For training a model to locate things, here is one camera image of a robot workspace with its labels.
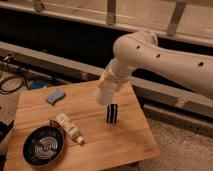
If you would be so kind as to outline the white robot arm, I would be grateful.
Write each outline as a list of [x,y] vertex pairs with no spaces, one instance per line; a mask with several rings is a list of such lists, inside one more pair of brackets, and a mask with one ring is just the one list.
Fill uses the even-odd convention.
[[95,90],[100,105],[108,106],[137,69],[154,72],[213,99],[213,57],[161,48],[156,34],[147,30],[117,38],[113,54]]

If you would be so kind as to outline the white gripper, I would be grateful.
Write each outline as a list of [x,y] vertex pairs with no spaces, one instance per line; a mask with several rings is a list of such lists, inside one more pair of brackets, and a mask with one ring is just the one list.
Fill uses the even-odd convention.
[[[117,84],[109,80],[102,79],[95,90],[95,100],[100,105],[108,105],[107,106],[107,123],[110,123],[111,118],[111,109],[112,104],[110,104],[113,100],[114,93],[119,89]],[[118,104],[113,104],[113,123],[117,122],[117,114],[118,114]]]

